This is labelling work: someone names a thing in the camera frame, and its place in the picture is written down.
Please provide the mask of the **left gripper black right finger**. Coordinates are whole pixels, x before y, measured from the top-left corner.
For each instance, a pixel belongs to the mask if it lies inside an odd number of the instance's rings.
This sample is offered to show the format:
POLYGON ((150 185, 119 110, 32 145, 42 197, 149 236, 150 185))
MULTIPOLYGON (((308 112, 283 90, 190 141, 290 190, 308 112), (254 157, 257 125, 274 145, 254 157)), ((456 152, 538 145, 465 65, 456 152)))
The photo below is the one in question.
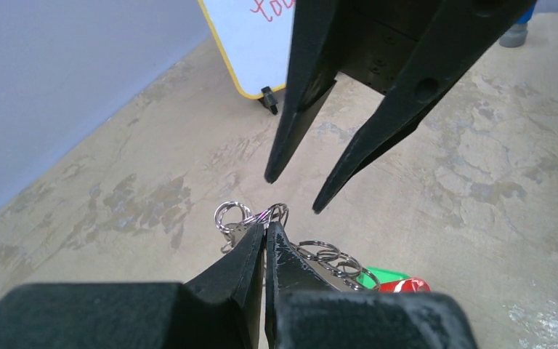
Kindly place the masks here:
POLYGON ((270 348, 477 348, 458 303, 436 292, 341 292, 267 229, 265 334, 270 348))

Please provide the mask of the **silver disc with keyrings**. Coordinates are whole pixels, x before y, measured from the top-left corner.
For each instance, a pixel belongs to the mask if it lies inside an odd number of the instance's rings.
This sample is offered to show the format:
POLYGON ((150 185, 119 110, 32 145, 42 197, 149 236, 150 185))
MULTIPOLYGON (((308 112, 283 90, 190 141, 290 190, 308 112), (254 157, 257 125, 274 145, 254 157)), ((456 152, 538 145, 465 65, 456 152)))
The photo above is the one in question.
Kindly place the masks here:
MULTIPOLYGON (((222 254, 234 250, 236 245, 244 237, 247 230, 256 224, 267 228, 271 222, 285 225, 288 221, 289 208, 285 203, 276 203, 259 213, 253 211, 238 201, 226 201, 220 204, 214 213, 214 222, 218 231, 223 235, 226 244, 221 248, 222 254), (238 209, 241 220, 237 222, 224 223, 224 216, 231 210, 238 209)), ((333 277, 355 291, 370 289, 378 291, 381 289, 380 280, 353 256, 341 251, 338 247, 325 241, 308 240, 288 244, 293 252, 308 262, 318 264, 327 270, 333 277), (365 277, 372 280, 373 285, 368 287, 363 284, 365 277)))

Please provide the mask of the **keys with red green tags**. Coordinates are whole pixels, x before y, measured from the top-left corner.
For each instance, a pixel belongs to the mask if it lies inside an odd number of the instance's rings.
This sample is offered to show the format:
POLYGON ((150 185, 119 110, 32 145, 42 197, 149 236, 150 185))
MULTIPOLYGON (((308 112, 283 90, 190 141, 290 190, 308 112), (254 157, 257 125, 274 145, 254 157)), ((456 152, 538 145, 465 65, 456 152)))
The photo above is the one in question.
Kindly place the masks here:
POLYGON ((385 293, 430 292, 425 280, 404 273, 381 268, 366 267, 356 281, 368 289, 385 293))

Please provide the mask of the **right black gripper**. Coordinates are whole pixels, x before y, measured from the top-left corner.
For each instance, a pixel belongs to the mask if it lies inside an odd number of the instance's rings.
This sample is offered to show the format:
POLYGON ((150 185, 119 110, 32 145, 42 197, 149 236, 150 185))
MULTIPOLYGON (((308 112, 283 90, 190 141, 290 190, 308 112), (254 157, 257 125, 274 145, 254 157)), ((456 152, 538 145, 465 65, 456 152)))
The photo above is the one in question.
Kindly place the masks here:
POLYGON ((385 95, 354 134, 315 199, 312 209, 321 213, 354 175, 413 133, 533 4, 297 1, 283 112, 265 180, 278 180, 338 75, 385 95), (333 25, 339 42, 329 58, 333 25))

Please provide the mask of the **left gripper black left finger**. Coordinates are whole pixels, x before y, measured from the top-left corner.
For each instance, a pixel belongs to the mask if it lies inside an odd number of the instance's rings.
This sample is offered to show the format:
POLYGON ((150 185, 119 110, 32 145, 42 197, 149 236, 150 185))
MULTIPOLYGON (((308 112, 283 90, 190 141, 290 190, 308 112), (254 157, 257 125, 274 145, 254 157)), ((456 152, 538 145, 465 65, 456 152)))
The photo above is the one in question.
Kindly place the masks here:
POLYGON ((187 283, 24 284, 0 300, 0 348, 255 348, 265 231, 187 283))

